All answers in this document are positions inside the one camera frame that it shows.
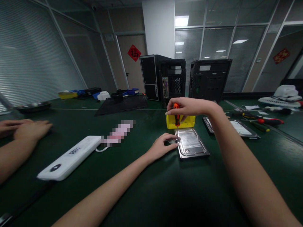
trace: door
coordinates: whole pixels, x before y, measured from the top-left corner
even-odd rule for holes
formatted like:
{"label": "door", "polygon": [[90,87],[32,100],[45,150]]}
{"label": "door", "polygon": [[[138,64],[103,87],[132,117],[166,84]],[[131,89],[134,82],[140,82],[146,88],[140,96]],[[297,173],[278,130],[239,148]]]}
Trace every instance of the door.
{"label": "door", "polygon": [[140,60],[134,61],[127,53],[132,45],[146,55],[144,35],[118,36],[120,51],[124,63],[129,88],[139,88],[139,92],[145,92]]}

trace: red paper sign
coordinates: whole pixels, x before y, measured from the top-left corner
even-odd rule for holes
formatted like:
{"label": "red paper sign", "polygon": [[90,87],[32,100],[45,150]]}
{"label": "red paper sign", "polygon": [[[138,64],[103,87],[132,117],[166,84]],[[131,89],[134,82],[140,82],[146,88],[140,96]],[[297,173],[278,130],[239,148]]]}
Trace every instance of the red paper sign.
{"label": "red paper sign", "polygon": [[132,45],[127,54],[134,60],[137,61],[141,55],[141,52],[134,46]]}
{"label": "red paper sign", "polygon": [[289,57],[290,53],[286,48],[281,50],[276,56],[274,56],[274,61],[276,64],[282,62],[285,58]]}

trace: yellow case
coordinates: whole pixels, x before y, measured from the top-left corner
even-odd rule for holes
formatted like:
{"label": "yellow case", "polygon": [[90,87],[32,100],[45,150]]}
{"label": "yellow case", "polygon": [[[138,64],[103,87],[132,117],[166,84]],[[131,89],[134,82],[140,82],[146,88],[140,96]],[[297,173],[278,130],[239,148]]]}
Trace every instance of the yellow case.
{"label": "yellow case", "polygon": [[[181,128],[192,128],[195,126],[196,116],[187,116],[184,122],[180,122],[179,129]],[[175,125],[176,120],[174,115],[166,115],[166,126],[168,129],[177,129]]]}

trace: orange screwdriver handle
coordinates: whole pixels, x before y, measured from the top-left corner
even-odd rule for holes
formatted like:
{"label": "orange screwdriver handle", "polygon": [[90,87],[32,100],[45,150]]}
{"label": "orange screwdriver handle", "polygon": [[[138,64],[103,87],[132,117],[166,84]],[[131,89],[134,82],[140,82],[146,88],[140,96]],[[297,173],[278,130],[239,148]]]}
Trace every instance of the orange screwdriver handle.
{"label": "orange screwdriver handle", "polygon": [[[180,105],[175,103],[174,109],[180,109]],[[180,115],[179,114],[175,115],[175,120],[176,120],[175,126],[179,127],[180,126]]]}

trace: black computer tower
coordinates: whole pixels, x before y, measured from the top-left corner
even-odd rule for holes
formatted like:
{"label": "black computer tower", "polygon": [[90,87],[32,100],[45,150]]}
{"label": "black computer tower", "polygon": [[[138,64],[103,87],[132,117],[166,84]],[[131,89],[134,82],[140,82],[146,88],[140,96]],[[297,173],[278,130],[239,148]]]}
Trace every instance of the black computer tower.
{"label": "black computer tower", "polygon": [[185,59],[160,61],[160,94],[163,108],[167,107],[167,104],[171,98],[185,96],[185,64]]}
{"label": "black computer tower", "polygon": [[190,69],[190,98],[219,103],[224,92],[232,59],[193,61]]}
{"label": "black computer tower", "polygon": [[160,77],[159,77],[159,62],[171,58],[161,55],[146,55],[140,56],[140,64],[145,88],[146,98],[149,100],[160,101],[161,97],[159,91]]}

